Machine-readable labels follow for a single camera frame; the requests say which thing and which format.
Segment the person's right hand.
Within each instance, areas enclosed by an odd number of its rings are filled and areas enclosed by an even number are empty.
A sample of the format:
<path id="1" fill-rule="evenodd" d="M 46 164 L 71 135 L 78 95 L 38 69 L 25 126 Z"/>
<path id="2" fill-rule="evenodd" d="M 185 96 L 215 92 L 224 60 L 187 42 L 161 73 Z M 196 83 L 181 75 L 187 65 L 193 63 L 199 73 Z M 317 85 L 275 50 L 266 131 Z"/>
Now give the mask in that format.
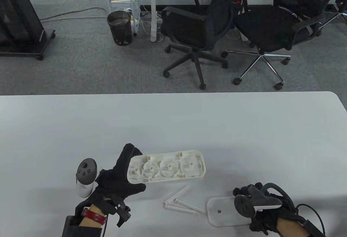
<path id="1" fill-rule="evenodd" d="M 250 230 L 279 233 L 277 230 L 278 219 L 303 223 L 305 219 L 298 215 L 298 210 L 287 193 L 274 183 L 263 185 L 243 186 L 233 190 L 234 206 L 243 217 L 250 218 Z"/>

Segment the person's left hand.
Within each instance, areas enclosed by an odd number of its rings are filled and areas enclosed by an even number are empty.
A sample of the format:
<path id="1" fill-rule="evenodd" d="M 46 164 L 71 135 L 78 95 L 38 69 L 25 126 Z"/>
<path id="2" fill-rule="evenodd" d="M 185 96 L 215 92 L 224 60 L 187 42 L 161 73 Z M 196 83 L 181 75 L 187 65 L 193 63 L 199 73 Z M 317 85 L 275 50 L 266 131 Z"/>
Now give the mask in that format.
<path id="1" fill-rule="evenodd" d="M 127 179 L 131 158 L 140 155 L 142 152 L 128 143 L 124 146 L 115 166 L 101 174 L 98 186 L 90 198 L 91 203 L 103 214 L 115 214 L 116 206 L 127 197 L 146 190 L 145 184 L 131 184 Z"/>

